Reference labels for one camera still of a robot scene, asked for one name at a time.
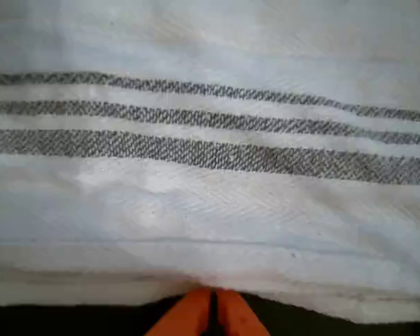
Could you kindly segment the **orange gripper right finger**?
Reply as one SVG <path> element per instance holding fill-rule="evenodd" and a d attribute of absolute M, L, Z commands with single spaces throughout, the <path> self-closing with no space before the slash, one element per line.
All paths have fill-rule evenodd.
<path fill-rule="evenodd" d="M 266 327 L 260 322 L 245 299 L 234 290 L 217 290 L 218 323 L 224 335 L 268 336 Z"/>

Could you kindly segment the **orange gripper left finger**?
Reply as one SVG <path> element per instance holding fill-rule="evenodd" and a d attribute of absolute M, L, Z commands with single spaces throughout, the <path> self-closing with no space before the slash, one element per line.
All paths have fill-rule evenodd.
<path fill-rule="evenodd" d="M 192 290 L 184 295 L 145 336 L 199 336 L 208 327 L 211 290 Z"/>

